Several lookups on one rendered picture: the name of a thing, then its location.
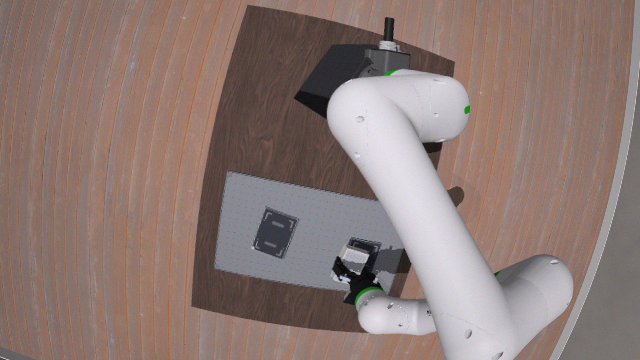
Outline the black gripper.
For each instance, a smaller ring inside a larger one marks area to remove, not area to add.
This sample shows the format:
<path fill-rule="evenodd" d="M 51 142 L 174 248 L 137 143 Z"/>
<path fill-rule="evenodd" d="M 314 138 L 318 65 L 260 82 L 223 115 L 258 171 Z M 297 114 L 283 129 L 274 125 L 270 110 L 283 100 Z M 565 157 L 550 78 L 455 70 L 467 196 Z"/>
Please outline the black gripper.
<path fill-rule="evenodd" d="M 360 281 L 367 280 L 367 279 L 371 279 L 371 280 L 375 279 L 374 273 L 369 273 L 367 271 L 367 269 L 365 268 L 365 266 L 363 267 L 363 269 L 362 269 L 362 271 L 360 273 L 361 276 L 360 275 L 356 275 L 355 272 L 350 272 L 350 270 L 343 265 L 343 262 L 341 261 L 339 256 L 336 257 L 336 260 L 334 262 L 334 266 L 333 266 L 332 270 L 337 275 L 339 281 L 346 280 L 347 283 L 350 284 L 350 291 L 352 291 L 353 287 L 357 283 L 359 283 Z"/>

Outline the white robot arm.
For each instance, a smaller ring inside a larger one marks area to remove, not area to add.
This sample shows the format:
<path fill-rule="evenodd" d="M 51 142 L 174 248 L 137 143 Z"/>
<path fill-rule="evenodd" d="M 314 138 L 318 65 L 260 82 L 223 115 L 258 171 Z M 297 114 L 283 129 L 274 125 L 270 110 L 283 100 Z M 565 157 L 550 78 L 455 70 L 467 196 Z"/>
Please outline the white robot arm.
<path fill-rule="evenodd" d="M 513 360 L 568 307 L 571 272 L 548 254 L 492 272 L 422 144 L 462 133 L 468 94 L 452 77 L 409 70 L 411 54 L 393 33 L 394 18 L 385 17 L 384 41 L 365 49 L 370 65 L 332 94 L 327 121 L 386 212 L 426 299 L 388 296 L 375 277 L 343 303 L 355 305 L 371 334 L 437 331 L 446 360 Z"/>

